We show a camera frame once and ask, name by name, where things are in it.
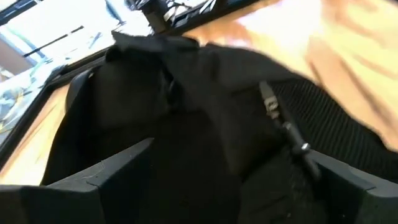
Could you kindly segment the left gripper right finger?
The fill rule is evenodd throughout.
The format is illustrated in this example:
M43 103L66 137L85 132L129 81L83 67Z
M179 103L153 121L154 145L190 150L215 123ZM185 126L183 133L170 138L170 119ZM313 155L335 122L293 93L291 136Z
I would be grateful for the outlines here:
M397 223L397 184L311 151L330 223Z

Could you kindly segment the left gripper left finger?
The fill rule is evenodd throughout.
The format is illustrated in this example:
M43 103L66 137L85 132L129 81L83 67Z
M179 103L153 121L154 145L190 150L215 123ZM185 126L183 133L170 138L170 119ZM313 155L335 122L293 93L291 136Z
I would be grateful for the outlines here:
M153 140L48 186L1 186L1 223L134 223Z

